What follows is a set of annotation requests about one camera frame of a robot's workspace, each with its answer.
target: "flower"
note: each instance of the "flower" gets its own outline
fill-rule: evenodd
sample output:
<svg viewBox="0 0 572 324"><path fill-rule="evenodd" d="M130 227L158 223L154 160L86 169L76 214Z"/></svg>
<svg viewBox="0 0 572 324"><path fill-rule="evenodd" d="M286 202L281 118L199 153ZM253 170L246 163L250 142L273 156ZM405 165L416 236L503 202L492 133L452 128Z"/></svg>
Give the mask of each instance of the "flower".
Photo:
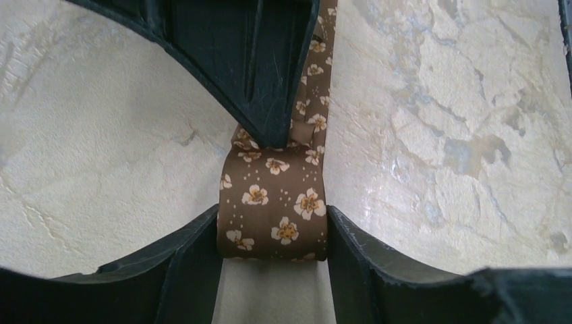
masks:
<svg viewBox="0 0 572 324"><path fill-rule="evenodd" d="M301 215L306 221L309 221L313 213L317 216L326 215L326 205L323 200L318 199L316 191L310 188L306 194L300 194L298 196L296 205L294 205L294 211L298 213L298 215Z"/></svg>
<svg viewBox="0 0 572 324"><path fill-rule="evenodd" d="M296 102L296 110L298 110L298 112L300 112L300 115L304 116L306 114L306 105L301 101L297 101Z"/></svg>
<svg viewBox="0 0 572 324"><path fill-rule="evenodd" d="M311 163L313 165L318 165L320 164L320 155L324 154L324 147L323 146L318 146L316 148L316 150L307 150L306 154L308 155L306 157L306 162Z"/></svg>
<svg viewBox="0 0 572 324"><path fill-rule="evenodd" d="M314 124L314 133L325 130L327 127L326 118L319 113L308 119L308 124Z"/></svg>
<svg viewBox="0 0 572 324"><path fill-rule="evenodd" d="M253 140L248 140L247 143L241 142L239 140L235 140L233 142L233 145L236 145L245 151L248 151L252 148L259 149L258 144L256 144L256 142L254 142Z"/></svg>
<svg viewBox="0 0 572 324"><path fill-rule="evenodd" d="M279 224L280 227L272 227L270 235L275 240L280 240L280 244L288 245L298 238L298 228L296 224L290 223L288 217L282 217Z"/></svg>
<svg viewBox="0 0 572 324"><path fill-rule="evenodd" d="M250 136L250 134L248 134L248 132L246 130L244 130L244 128L241 128L238 133L236 134L236 137L240 138L241 140L251 140L252 136Z"/></svg>
<svg viewBox="0 0 572 324"><path fill-rule="evenodd" d="M259 152L239 152L238 153L238 157L241 157L244 159L244 161L250 163L252 162L252 160L256 160L258 158L260 158L260 156L262 155L262 153Z"/></svg>
<svg viewBox="0 0 572 324"><path fill-rule="evenodd" d="M252 246L254 245L254 240L251 238L241 239L241 237L242 237L242 232L239 230L235 229L234 231L227 232L227 238L233 241L236 244L237 248L247 251L252 250Z"/></svg>
<svg viewBox="0 0 572 324"><path fill-rule="evenodd" d="M312 40L310 42L310 49L316 53L320 53L326 50L326 43L320 43L317 40Z"/></svg>
<svg viewBox="0 0 572 324"><path fill-rule="evenodd" d="M236 137L242 141L235 141L233 144L238 146L241 149L244 150L250 150L252 147L254 147L255 149L259 149L258 144L256 144L256 142L254 141L254 139L252 139L252 136L250 136L250 134L248 134L247 131L244 130L244 128L241 128L238 133L236 134Z"/></svg>
<svg viewBox="0 0 572 324"><path fill-rule="evenodd" d="M290 164L273 159L272 157L266 160L266 167L270 169L271 174L278 175L280 171L286 171L290 167Z"/></svg>
<svg viewBox="0 0 572 324"><path fill-rule="evenodd" d="M329 106L329 105L330 105L330 96L321 96L321 97L320 97L320 102L321 102L322 105L324 105L324 106Z"/></svg>
<svg viewBox="0 0 572 324"><path fill-rule="evenodd" d="M324 69L317 66L316 64L312 64L308 67L308 75L309 76L315 76L317 74L322 74L322 73L324 73Z"/></svg>
<svg viewBox="0 0 572 324"><path fill-rule="evenodd" d="M222 189L228 189L228 188L232 188L231 177L230 177L230 175L225 174L221 178L221 190Z"/></svg>
<svg viewBox="0 0 572 324"><path fill-rule="evenodd" d="M258 184L250 186L249 192L242 195L242 203L245 205L266 205L268 203L268 192L261 189Z"/></svg>

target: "cracked texture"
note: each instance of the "cracked texture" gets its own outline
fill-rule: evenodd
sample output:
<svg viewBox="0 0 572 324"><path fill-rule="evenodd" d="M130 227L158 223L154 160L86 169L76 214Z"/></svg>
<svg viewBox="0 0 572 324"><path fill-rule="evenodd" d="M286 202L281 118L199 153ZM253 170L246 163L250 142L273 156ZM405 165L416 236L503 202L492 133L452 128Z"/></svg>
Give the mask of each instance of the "cracked texture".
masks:
<svg viewBox="0 0 572 324"><path fill-rule="evenodd" d="M0 2L0 264L90 273L217 202L235 122L133 32L33 2ZM335 46L328 201L448 271L572 265L556 1L342 1ZM222 283L214 323L334 323L325 265Z"/></svg>

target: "textured wall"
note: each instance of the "textured wall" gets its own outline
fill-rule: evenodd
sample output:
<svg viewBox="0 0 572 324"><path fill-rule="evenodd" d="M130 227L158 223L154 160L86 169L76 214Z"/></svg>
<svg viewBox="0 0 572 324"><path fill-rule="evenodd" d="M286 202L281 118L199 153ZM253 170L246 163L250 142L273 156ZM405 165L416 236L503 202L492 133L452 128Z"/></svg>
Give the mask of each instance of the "textured wall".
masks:
<svg viewBox="0 0 572 324"><path fill-rule="evenodd" d="M56 0L0 22L0 265L90 273L217 202L235 122L160 48ZM329 204L441 269L572 266L556 1L340 0L334 60ZM221 283L216 323L334 323L325 264Z"/></svg>

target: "floral fabric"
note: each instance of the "floral fabric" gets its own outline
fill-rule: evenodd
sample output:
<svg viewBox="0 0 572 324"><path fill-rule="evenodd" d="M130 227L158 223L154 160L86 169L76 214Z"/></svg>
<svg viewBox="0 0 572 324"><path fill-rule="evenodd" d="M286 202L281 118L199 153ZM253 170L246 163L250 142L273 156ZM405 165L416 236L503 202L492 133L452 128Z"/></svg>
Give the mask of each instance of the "floral fabric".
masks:
<svg viewBox="0 0 572 324"><path fill-rule="evenodd" d="M326 259L322 166L337 0L321 0L284 149L260 148L238 126L221 176L219 252L225 258Z"/></svg>

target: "gray stain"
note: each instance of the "gray stain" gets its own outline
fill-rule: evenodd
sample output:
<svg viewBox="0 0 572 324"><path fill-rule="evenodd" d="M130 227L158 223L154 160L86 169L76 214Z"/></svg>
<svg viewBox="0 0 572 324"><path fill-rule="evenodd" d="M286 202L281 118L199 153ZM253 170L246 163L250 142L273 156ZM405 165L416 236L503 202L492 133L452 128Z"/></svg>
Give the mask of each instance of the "gray stain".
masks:
<svg viewBox="0 0 572 324"><path fill-rule="evenodd" d="M568 239L563 232L556 232L550 235L550 244L552 249L558 254L565 254L570 249L568 247Z"/></svg>
<svg viewBox="0 0 572 324"><path fill-rule="evenodd" d="M425 216L429 220L429 224L433 227L441 228L445 224L445 218L441 209L434 206L432 203L427 202L424 206Z"/></svg>
<svg viewBox="0 0 572 324"><path fill-rule="evenodd" d="M441 136L445 135L445 132L438 129L437 127L435 127L433 125L427 125L427 126L431 129L431 132L433 132L433 135L435 135L436 137L441 137Z"/></svg>
<svg viewBox="0 0 572 324"><path fill-rule="evenodd" d="M445 141L445 165L456 174L466 174L478 178L481 159L489 164L496 161L496 152L500 152L500 160L510 167L512 152L505 141L495 135L477 137L470 141L448 138Z"/></svg>
<svg viewBox="0 0 572 324"><path fill-rule="evenodd" d="M193 130L193 132L189 135L189 137L186 140L179 142L179 144L183 147L188 146L191 143L191 141L193 141L195 136L196 136L196 131Z"/></svg>
<svg viewBox="0 0 572 324"><path fill-rule="evenodd" d="M370 26L375 26L378 30L382 30L381 26L378 26L377 24L377 18L380 15L380 12L370 0L353 0L353 4L357 8L361 17L363 17Z"/></svg>
<svg viewBox="0 0 572 324"><path fill-rule="evenodd" d="M445 10L451 19L457 16L457 0L438 0L437 5Z"/></svg>

